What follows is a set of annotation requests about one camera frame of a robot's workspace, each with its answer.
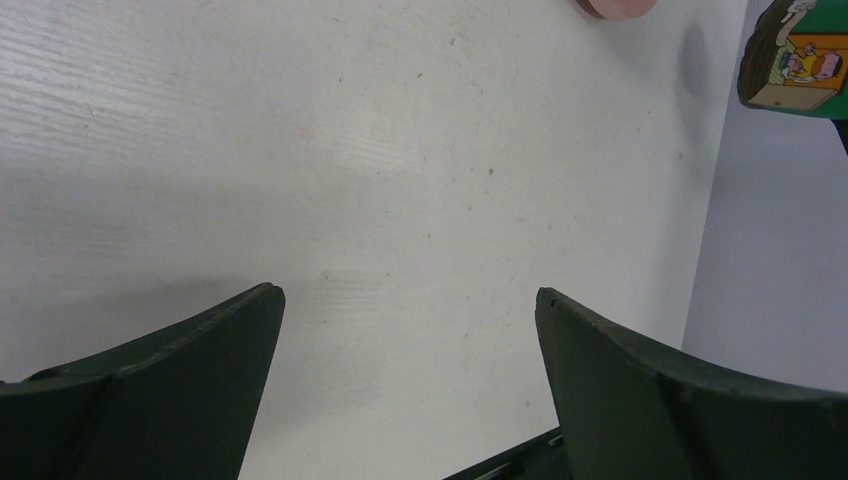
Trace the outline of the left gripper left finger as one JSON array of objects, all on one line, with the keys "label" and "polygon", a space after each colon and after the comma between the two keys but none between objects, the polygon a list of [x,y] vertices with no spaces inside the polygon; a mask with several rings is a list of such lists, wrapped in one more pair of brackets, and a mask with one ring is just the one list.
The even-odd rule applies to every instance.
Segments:
[{"label": "left gripper left finger", "polygon": [[1,387],[5,479],[235,479],[278,342],[283,290]]}]

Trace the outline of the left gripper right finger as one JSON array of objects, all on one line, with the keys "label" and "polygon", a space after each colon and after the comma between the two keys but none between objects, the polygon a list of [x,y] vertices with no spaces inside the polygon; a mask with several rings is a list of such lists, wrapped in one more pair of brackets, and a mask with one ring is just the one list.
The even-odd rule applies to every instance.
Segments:
[{"label": "left gripper right finger", "polygon": [[552,288],[535,323],[576,479],[843,479],[847,397],[744,374]]}]

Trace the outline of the green roll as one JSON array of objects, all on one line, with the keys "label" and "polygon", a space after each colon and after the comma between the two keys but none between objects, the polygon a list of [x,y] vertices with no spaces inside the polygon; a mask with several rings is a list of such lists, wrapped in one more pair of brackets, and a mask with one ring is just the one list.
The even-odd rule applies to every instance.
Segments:
[{"label": "green roll", "polygon": [[847,3],[773,1],[745,44],[737,78],[752,109],[847,118]]}]

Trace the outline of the pink three-tier shelf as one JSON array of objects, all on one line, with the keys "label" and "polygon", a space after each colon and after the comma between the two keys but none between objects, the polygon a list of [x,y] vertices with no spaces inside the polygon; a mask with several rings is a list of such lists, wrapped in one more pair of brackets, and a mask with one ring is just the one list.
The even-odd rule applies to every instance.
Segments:
[{"label": "pink three-tier shelf", "polygon": [[576,0],[576,3],[594,18],[620,21],[646,15],[657,0]]}]

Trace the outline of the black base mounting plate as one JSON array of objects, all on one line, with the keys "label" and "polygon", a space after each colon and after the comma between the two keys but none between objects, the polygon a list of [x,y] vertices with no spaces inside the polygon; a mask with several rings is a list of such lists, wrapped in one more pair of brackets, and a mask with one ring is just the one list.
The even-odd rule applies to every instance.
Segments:
[{"label": "black base mounting plate", "polygon": [[562,435],[552,429],[445,480],[572,479]]}]

